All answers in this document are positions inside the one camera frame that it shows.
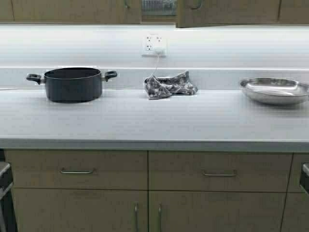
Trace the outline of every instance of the window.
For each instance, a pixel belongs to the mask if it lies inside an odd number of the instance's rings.
[[[142,0],[142,15],[175,16],[177,0]]]

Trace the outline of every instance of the white backsplash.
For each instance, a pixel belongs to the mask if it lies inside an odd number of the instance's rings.
[[[168,42],[157,74],[189,69],[200,89],[235,89],[240,79],[260,76],[309,82],[309,27],[1,25],[0,87],[39,87],[27,73],[94,66],[119,72],[105,87],[142,88],[156,60],[141,55],[148,33]]]

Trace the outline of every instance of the black cooking pot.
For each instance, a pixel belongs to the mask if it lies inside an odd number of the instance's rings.
[[[87,102],[102,94],[102,81],[116,77],[116,71],[106,72],[104,77],[98,69],[93,68],[64,68],[44,74],[29,74],[27,80],[39,85],[45,83],[46,95],[53,102]]]

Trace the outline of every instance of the pot handle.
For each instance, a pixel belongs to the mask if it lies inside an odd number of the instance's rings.
[[[103,80],[108,82],[109,79],[116,77],[118,74],[116,71],[109,71],[104,74]]]
[[[42,79],[41,75],[38,75],[38,74],[28,74],[26,79],[28,81],[35,81],[39,85],[44,83],[44,80]]]

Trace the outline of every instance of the countertop edge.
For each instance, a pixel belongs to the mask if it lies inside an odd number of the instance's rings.
[[[0,139],[1,149],[166,150],[221,152],[309,152],[308,142],[108,142]]]

